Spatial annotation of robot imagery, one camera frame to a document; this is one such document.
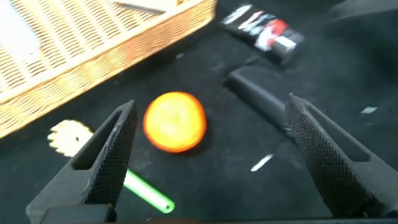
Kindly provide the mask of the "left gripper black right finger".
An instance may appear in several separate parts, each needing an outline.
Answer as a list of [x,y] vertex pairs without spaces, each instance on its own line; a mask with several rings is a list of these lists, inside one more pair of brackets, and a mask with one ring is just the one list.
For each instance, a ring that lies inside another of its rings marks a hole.
[[397,171],[307,100],[289,95],[290,133],[330,212],[397,217]]

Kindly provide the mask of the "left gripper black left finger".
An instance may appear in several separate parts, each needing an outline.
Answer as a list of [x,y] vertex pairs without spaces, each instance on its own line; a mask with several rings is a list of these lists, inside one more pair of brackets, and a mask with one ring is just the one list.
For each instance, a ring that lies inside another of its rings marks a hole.
[[107,223],[123,187],[134,136],[134,101],[119,106],[28,204],[32,223]]

